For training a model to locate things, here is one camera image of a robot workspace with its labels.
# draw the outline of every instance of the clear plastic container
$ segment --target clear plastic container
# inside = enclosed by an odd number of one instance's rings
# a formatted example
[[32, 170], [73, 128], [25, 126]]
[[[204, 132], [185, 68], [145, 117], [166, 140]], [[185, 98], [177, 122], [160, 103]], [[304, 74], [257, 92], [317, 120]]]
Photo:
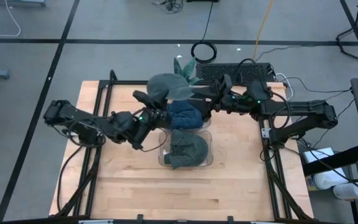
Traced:
[[206, 131], [207, 128], [211, 125], [211, 119], [209, 119], [207, 122], [204, 122], [203, 126], [200, 128], [194, 128], [194, 129], [182, 129], [182, 131], [188, 132], [188, 133], [199, 133], [202, 131]]
[[[167, 140], [165, 143], [160, 146], [160, 152], [158, 154], [158, 162], [161, 166], [171, 166], [170, 164], [166, 164], [164, 161], [164, 156], [171, 152], [171, 131], [167, 132]], [[196, 135], [202, 137], [206, 143], [208, 144], [208, 155], [206, 156], [206, 159], [204, 162], [202, 162], [199, 167], [203, 166], [209, 166], [214, 162], [214, 154], [213, 154], [213, 148], [212, 148], [212, 134], [209, 131], [202, 131], [199, 133], [195, 133]], [[165, 133], [160, 133], [160, 136], [158, 138], [160, 144], [162, 144], [165, 140]]]

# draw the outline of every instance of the gray floor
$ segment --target gray floor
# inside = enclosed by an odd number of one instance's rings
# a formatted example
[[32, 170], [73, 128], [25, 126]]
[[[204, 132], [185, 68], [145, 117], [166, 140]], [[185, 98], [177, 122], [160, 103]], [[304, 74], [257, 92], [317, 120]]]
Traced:
[[[209, 3], [185, 3], [182, 12], [165, 15], [150, 5], [152, 0], [81, 0], [68, 38], [70, 39], [199, 39], [208, 18]], [[215, 4], [206, 39], [255, 40], [269, 0], [222, 0]], [[358, 1], [347, 0], [355, 16]], [[21, 25], [20, 38], [58, 39], [62, 35], [73, 0], [48, 0], [46, 8], [16, 4], [12, 13]], [[276, 0], [261, 36], [262, 40], [334, 40], [350, 27], [339, 1]], [[6, 8], [0, 6], [0, 33], [15, 33]], [[346, 40], [355, 41], [354, 35]], [[259, 52], [276, 46], [261, 45]], [[0, 44], [0, 68], [11, 79], [0, 80], [0, 201], [29, 127], [57, 44]], [[55, 99], [75, 103], [83, 80], [106, 79], [114, 69], [121, 80], [146, 80], [172, 72], [173, 58], [190, 60], [191, 45], [96, 45], [66, 44], [43, 108]], [[253, 45], [217, 45], [216, 63], [236, 63], [252, 55]], [[358, 54], [358, 47], [346, 47]], [[211, 52], [196, 49], [200, 58]], [[300, 77], [315, 90], [345, 90], [358, 77], [358, 61], [341, 54], [338, 47], [298, 47], [264, 55], [276, 72]], [[292, 80], [293, 100], [324, 99], [330, 94], [307, 92]], [[342, 111], [352, 100], [344, 93], [329, 102]], [[316, 142], [323, 130], [308, 132]], [[56, 186], [66, 140], [40, 119], [5, 220], [46, 217]], [[358, 118], [352, 105], [338, 127], [319, 143], [343, 151], [358, 145]], [[331, 191], [312, 192], [316, 218], [351, 223], [350, 204], [336, 200]]]

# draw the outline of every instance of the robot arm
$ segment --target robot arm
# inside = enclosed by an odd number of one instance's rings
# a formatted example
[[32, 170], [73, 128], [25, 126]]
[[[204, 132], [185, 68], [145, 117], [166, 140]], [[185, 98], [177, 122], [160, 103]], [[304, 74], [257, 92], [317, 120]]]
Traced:
[[[272, 91], [265, 83], [253, 82], [243, 94], [231, 91], [232, 83], [229, 75], [223, 75], [210, 86], [194, 88], [194, 96], [190, 103], [204, 111], [204, 117], [210, 119], [211, 111], [224, 110], [228, 114], [249, 113], [255, 120], [269, 119], [272, 116], [307, 116], [295, 124], [282, 129], [268, 130], [270, 144], [283, 147], [289, 137], [304, 135], [313, 128], [331, 129], [337, 125], [335, 110], [325, 101], [277, 102], [273, 101]], [[64, 126], [68, 133], [78, 134], [81, 142], [95, 145], [106, 136], [111, 141], [121, 144], [128, 141], [134, 149], [142, 149], [142, 142], [150, 131], [156, 128], [169, 128], [171, 117], [166, 111], [166, 100], [159, 103], [147, 94], [135, 91], [133, 96], [145, 105], [140, 116], [129, 111], [112, 112], [110, 117], [97, 117], [76, 109], [65, 100], [53, 101], [44, 114], [45, 122], [50, 126]]]

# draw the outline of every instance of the wooden table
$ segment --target wooden table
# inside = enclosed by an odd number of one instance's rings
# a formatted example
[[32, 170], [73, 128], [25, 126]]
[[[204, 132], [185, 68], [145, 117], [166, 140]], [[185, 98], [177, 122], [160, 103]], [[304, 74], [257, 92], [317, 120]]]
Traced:
[[[285, 94], [282, 83], [269, 83], [274, 92]], [[82, 83], [77, 108], [92, 113], [98, 81]], [[134, 112], [143, 105], [132, 97], [134, 90], [146, 92], [142, 85], [114, 85], [110, 111]], [[235, 86], [242, 93], [245, 88]], [[100, 114], [103, 110], [102, 97]], [[213, 113], [208, 131], [213, 138], [214, 162], [207, 167], [171, 170], [158, 163], [158, 150], [144, 153], [111, 141], [103, 146], [91, 218], [136, 219], [143, 214], [146, 220], [273, 220], [265, 163], [259, 159], [262, 150], [258, 122], [249, 115]], [[277, 126], [285, 117], [278, 117]], [[150, 133], [144, 149], [158, 145], [161, 131]], [[287, 147], [298, 150], [295, 141]], [[67, 143], [63, 161], [77, 146]], [[84, 149], [67, 165], [62, 179], [62, 206], [78, 186]], [[281, 150], [287, 189], [299, 206], [313, 216], [300, 157]], [[284, 217], [281, 195], [278, 204]], [[81, 213], [85, 202], [82, 200]], [[57, 213], [56, 193], [50, 214]]]

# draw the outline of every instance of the gray cloth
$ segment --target gray cloth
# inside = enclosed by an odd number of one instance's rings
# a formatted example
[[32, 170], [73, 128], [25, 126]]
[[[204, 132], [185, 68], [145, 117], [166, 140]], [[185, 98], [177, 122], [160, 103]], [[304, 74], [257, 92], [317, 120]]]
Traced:
[[198, 166], [208, 155], [208, 144], [200, 136], [180, 130], [173, 130], [171, 136], [171, 153], [164, 156], [165, 164], [172, 169]]
[[147, 94], [157, 102], [164, 97], [168, 100], [186, 100], [193, 96], [186, 78], [171, 73], [154, 75], [147, 83]]

